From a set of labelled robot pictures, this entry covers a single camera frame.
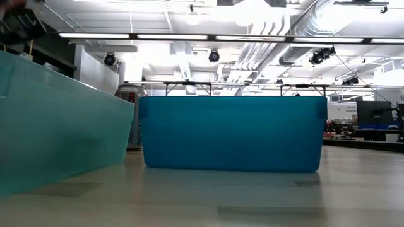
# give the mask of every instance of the black object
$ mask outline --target black object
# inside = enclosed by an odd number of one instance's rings
[[[342,85],[352,85],[352,84],[359,84],[358,77],[353,77],[353,78],[342,81]]]
[[[330,56],[336,54],[335,48],[322,48],[319,52],[313,53],[313,56],[309,59],[309,62],[312,65],[321,64],[326,59],[329,59]]]
[[[387,6],[383,6],[383,9],[380,11],[381,14],[385,14],[387,12]]]
[[[394,124],[391,103],[387,101],[357,101],[359,128],[386,129]]]
[[[6,12],[0,27],[0,43],[4,45],[19,44],[47,34],[42,22],[24,4]]]
[[[104,63],[107,66],[113,66],[115,64],[115,54],[114,53],[108,53],[107,57],[104,59]]]
[[[212,63],[214,63],[214,62],[218,62],[219,59],[220,59],[220,55],[219,55],[219,53],[217,52],[217,50],[212,50],[212,51],[210,52],[210,55],[209,55],[209,61],[212,62]]]
[[[398,153],[404,152],[404,144],[402,144],[402,143],[324,139],[323,145],[340,146],[340,147],[346,147],[346,148],[372,149],[372,150],[378,150],[378,151],[392,151],[392,152],[398,152]]]

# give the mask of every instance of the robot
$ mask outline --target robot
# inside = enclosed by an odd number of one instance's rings
[[[0,43],[14,45],[46,35],[35,12],[44,0],[0,0]]]

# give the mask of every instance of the ceiling light fixture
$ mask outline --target ceiling light fixture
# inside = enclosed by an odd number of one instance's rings
[[[296,37],[294,38],[294,42],[302,42],[302,43],[361,43],[363,42],[363,38],[335,38],[335,37]]]
[[[404,38],[374,38],[371,44],[404,44]]]
[[[207,35],[139,34],[140,40],[207,40]]]
[[[245,86],[245,83],[212,83],[212,85],[219,85],[219,86]]]
[[[332,44],[290,44],[291,47],[332,48]]]
[[[111,39],[129,39],[129,34],[111,34],[111,33],[60,33],[62,38],[111,38]]]
[[[128,84],[164,84],[163,81],[127,81]]]
[[[259,36],[243,36],[243,35],[217,35],[217,40],[228,40],[228,41],[272,41],[272,42],[284,42],[285,37],[259,37]]]

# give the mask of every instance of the gray floor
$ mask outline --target gray floor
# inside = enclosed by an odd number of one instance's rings
[[[324,147],[315,174],[121,165],[0,200],[1,226],[404,226],[404,156]]]

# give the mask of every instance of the plastic storage bin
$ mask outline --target plastic storage bin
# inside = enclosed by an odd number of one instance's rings
[[[156,168],[315,172],[320,96],[140,98],[145,163]]]
[[[134,105],[0,52],[0,196],[120,163]]]

